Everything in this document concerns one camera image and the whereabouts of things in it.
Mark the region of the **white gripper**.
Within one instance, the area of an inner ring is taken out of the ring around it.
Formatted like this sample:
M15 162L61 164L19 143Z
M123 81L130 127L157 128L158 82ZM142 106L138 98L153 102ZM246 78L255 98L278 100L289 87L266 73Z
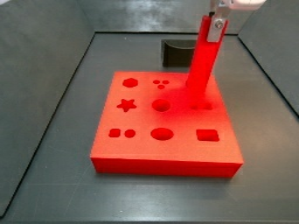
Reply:
M210 30L209 42L219 42L221 34L227 23L231 8L237 11L255 11L268 0L210 0Z

